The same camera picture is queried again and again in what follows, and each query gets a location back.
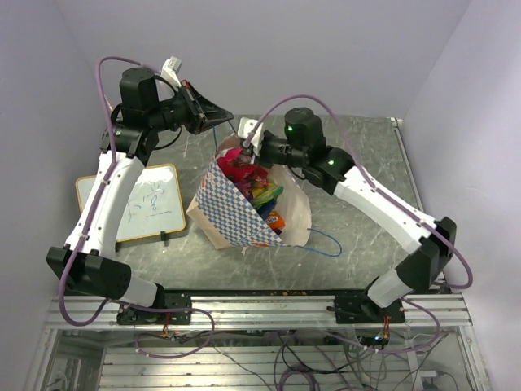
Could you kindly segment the red crisps bag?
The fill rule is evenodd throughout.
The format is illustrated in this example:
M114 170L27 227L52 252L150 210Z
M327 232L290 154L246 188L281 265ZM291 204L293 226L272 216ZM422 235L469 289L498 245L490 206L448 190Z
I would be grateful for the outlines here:
M240 147L222 151L217 157L217 165L232 182L243 181L256 169L256 166L251 163L248 156L243 154L243 149Z

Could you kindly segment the blue checkered paper bag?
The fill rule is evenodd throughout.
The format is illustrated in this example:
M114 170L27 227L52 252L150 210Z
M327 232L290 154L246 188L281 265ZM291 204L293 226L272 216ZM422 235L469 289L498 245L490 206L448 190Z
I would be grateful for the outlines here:
M230 181L217 165L222 151L239 147L238 135L223 141L209 163L186 214L200 228L216 249L231 247L293 247L327 257L338 257L343 248L331 235L312 227L309 198L296 183L289 169L274 165L267 169L268 184L284 188L276 199L255 208L250 190L240 182ZM286 223L273 230L265 222L279 215Z

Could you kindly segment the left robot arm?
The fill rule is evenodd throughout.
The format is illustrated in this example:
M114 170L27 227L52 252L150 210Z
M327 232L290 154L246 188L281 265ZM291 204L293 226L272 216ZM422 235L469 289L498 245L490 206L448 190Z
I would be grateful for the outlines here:
M204 98L188 81L173 86L149 68L129 68L120 79L121 102L108 114L96 185L73 232L46 261L59 277L59 310L64 320L84 327L94 320L73 319L66 291L102 297L137 309L147 323L166 312L164 288L135 275L115 260L117 231L138 177L157 148L163 131L185 128L200 134L230 121L232 113Z

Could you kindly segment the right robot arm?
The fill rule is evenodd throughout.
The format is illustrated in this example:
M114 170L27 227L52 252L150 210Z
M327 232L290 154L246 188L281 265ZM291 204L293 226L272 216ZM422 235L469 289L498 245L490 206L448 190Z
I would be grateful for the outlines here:
M377 322L396 300L427 290L451 260L456 223L418 211L375 181L351 154L327 145L322 122L311 109L287 112L281 138L257 122L247 139L259 162L299 168L309 183L356 207L406 251L403 261L363 292L358 309L364 320Z

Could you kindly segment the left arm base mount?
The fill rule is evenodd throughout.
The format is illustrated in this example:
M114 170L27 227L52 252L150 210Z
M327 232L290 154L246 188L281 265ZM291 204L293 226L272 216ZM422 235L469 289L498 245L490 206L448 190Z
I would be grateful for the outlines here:
M185 293L167 292L164 302L147 310L139 310L134 306L121 305L116 316L116 323L120 326L148 326L148 325L188 325L191 314L186 308L192 305L191 297Z

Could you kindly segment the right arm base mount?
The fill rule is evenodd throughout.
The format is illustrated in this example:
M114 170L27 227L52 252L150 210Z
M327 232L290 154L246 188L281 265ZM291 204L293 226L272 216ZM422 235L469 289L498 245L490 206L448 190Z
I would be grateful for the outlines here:
M402 301L397 299L390 306L378 307L361 290L350 290L335 295L333 304L326 309L335 315L338 324L355 323L404 323Z

